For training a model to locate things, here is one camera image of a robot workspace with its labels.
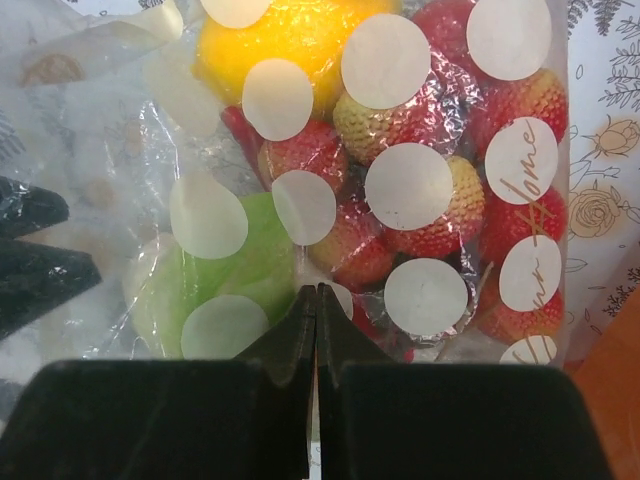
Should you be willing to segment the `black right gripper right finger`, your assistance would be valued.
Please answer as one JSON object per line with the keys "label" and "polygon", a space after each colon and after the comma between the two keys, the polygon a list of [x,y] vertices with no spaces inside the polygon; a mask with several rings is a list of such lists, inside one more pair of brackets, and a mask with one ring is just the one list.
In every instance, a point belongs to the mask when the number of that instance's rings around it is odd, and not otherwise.
{"label": "black right gripper right finger", "polygon": [[325,479],[609,479],[582,395],[559,370],[393,361],[317,290]]}

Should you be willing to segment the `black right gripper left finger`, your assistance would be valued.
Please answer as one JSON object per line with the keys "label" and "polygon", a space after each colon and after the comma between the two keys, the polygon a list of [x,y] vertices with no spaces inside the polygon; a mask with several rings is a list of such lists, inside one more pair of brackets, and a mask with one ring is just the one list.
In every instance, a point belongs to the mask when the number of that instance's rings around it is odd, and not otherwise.
{"label": "black right gripper left finger", "polygon": [[303,479],[316,291],[238,357],[59,361],[1,438],[5,479]]}

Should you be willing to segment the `yellow fake lemon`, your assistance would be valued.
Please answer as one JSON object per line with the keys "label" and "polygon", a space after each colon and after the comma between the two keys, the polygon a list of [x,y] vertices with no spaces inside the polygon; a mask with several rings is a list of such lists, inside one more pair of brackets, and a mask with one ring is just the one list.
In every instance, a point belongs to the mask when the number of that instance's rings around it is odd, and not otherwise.
{"label": "yellow fake lemon", "polygon": [[353,30],[373,15],[401,11],[400,1],[274,1],[245,29],[226,28],[208,18],[192,72],[225,104],[238,106],[246,75],[256,63],[291,61],[313,87],[312,116],[324,119],[343,90],[340,60]]}

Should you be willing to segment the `clear polka dot zip bag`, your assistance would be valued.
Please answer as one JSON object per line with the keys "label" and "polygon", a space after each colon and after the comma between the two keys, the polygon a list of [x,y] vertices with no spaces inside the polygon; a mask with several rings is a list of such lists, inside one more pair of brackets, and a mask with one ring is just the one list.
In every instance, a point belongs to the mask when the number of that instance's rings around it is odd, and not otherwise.
{"label": "clear polka dot zip bag", "polygon": [[305,286],[395,359],[557,365],[560,1],[5,1],[1,373],[226,359]]}

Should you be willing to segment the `fake cauliflower with leaves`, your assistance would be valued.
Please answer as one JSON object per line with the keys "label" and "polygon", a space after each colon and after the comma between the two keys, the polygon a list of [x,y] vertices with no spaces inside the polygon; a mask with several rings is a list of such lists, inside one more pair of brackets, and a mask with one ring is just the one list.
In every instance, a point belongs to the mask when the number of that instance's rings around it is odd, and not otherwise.
{"label": "fake cauliflower with leaves", "polygon": [[124,279],[133,326],[151,356],[233,358],[293,303],[295,249],[272,195],[248,195],[240,202],[249,231],[237,253],[197,258],[167,236]]}

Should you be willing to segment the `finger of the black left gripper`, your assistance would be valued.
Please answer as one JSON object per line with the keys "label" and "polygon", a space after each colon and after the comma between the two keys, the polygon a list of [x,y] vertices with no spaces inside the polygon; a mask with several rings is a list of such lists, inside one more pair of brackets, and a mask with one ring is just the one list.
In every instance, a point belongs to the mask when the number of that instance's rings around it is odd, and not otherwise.
{"label": "finger of the black left gripper", "polygon": [[1,337],[6,338],[102,281],[84,252],[1,241]]}
{"label": "finger of the black left gripper", "polygon": [[65,222],[69,206],[62,196],[1,177],[1,237],[19,238]]}

